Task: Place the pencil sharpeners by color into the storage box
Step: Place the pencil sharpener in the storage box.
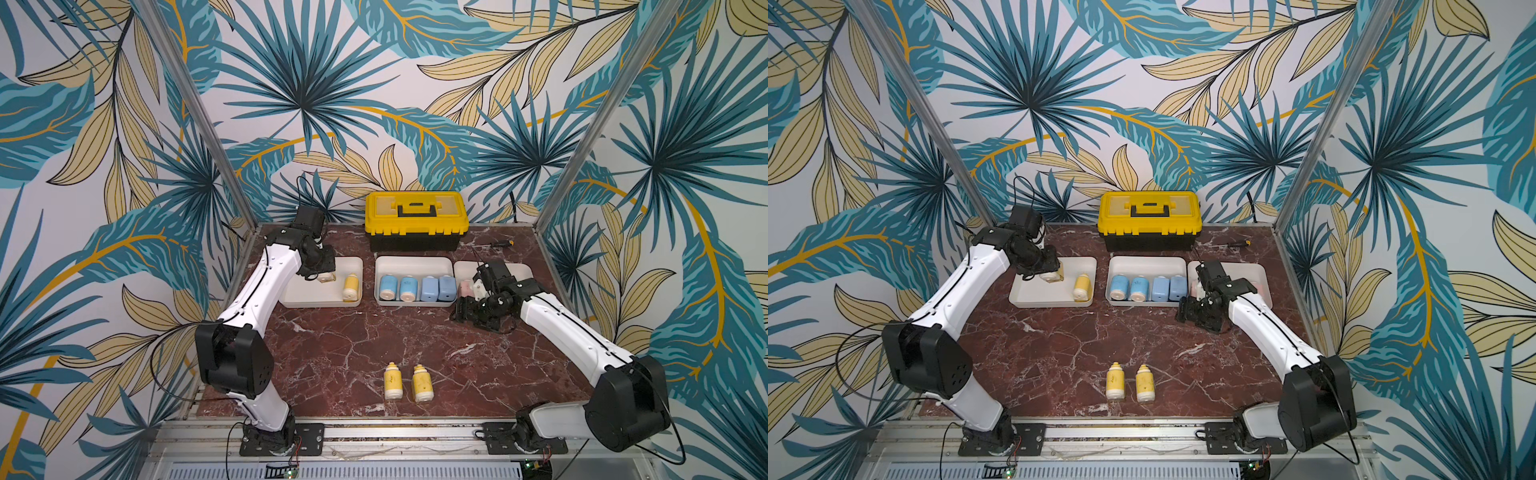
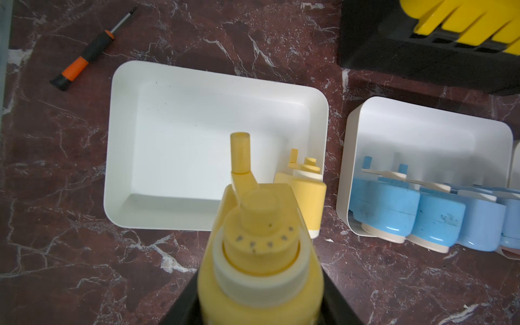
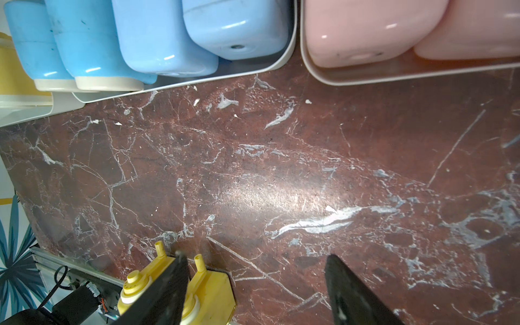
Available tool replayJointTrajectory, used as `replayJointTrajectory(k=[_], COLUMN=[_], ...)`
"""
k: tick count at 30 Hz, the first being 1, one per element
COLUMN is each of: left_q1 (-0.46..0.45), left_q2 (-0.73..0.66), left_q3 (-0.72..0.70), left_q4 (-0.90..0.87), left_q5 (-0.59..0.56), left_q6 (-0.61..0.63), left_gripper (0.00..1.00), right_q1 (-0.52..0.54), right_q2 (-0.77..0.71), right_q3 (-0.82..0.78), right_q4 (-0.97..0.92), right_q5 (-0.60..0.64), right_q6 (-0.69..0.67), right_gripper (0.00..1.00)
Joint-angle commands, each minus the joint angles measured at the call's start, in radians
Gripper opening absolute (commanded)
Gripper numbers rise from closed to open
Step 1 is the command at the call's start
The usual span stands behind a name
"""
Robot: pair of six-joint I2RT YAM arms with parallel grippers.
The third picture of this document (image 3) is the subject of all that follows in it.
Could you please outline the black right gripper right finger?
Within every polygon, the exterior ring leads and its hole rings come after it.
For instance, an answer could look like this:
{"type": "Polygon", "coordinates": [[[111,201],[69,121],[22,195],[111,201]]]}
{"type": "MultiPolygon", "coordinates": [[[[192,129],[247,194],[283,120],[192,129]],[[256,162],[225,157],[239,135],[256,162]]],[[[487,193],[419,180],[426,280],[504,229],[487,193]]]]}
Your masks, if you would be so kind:
{"type": "Polygon", "coordinates": [[[337,256],[324,268],[335,324],[402,324],[383,302],[337,256]]]}

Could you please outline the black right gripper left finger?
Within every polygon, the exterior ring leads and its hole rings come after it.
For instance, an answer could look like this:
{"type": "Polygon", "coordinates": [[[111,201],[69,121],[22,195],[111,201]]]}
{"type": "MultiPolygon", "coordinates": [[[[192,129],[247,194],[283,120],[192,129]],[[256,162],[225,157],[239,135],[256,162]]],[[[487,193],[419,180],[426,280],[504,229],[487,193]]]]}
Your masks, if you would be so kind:
{"type": "Polygon", "coordinates": [[[115,324],[181,324],[189,281],[187,257],[183,253],[154,281],[149,289],[115,324]]]}

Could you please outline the yellow pencil sharpener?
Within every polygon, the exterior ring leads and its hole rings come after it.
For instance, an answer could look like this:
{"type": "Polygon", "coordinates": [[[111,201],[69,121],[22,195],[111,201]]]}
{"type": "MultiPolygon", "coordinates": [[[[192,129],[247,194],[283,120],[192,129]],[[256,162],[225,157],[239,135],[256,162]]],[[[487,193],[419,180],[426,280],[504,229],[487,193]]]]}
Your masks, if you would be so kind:
{"type": "Polygon", "coordinates": [[[12,38],[1,33],[1,109],[52,105],[52,94],[37,90],[19,61],[12,38]]]}
{"type": "Polygon", "coordinates": [[[155,243],[157,256],[143,269],[135,269],[127,275],[117,308],[122,316],[151,284],[170,266],[175,258],[166,253],[163,241],[155,243]]]}
{"type": "Polygon", "coordinates": [[[196,273],[188,283],[181,323],[229,324],[236,309],[230,277],[207,269],[201,254],[194,262],[196,273]]]}

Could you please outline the blue pencil sharpener bottom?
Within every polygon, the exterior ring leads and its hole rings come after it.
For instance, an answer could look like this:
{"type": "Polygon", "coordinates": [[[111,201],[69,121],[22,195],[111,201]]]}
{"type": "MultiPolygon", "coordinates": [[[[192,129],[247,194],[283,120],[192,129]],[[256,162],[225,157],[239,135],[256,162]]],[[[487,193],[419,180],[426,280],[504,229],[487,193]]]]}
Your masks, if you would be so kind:
{"type": "Polygon", "coordinates": [[[218,56],[190,38],[181,1],[120,0],[112,8],[121,53],[131,69],[178,78],[217,71],[218,56]]]}

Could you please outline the blue pencil sharpener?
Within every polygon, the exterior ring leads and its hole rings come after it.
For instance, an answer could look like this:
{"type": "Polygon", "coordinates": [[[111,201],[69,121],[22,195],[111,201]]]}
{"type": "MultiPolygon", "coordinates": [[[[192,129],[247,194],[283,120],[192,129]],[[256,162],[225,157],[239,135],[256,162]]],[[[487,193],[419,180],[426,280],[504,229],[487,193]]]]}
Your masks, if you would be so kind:
{"type": "Polygon", "coordinates": [[[80,92],[60,57],[44,1],[8,1],[4,13],[20,63],[41,92],[80,92]]]}
{"type": "Polygon", "coordinates": [[[131,69],[178,78],[217,71],[218,56],[190,38],[181,1],[120,0],[112,8],[121,53],[131,69]]]}
{"type": "Polygon", "coordinates": [[[270,56],[289,39],[290,1],[188,0],[182,8],[191,39],[226,60],[270,56]]]}
{"type": "Polygon", "coordinates": [[[46,1],[59,55],[84,92],[133,92],[152,85],[155,74],[125,62],[111,1],[46,1]]]}

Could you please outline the pink pencil sharpener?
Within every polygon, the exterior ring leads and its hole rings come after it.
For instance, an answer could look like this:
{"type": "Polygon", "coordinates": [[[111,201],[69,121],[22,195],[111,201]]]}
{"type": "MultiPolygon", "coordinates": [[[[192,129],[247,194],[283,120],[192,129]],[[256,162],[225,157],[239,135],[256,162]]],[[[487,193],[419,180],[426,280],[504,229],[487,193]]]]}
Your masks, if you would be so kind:
{"type": "Polygon", "coordinates": [[[519,55],[519,2],[450,1],[439,24],[414,52],[428,60],[480,60],[519,55]]]}
{"type": "Polygon", "coordinates": [[[447,1],[305,1],[307,51],[316,66],[335,69],[400,56],[439,23],[447,1]]]}

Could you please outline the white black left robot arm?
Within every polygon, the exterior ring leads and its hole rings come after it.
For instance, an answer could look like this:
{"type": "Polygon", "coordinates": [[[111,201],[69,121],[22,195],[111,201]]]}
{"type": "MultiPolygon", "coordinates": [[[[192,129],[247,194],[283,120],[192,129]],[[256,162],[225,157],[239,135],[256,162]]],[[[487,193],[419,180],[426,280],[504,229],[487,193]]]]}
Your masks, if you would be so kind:
{"type": "Polygon", "coordinates": [[[71,292],[49,311],[45,307],[21,311],[2,325],[9,324],[82,324],[94,314],[100,300],[86,286],[80,286],[71,292]]]}

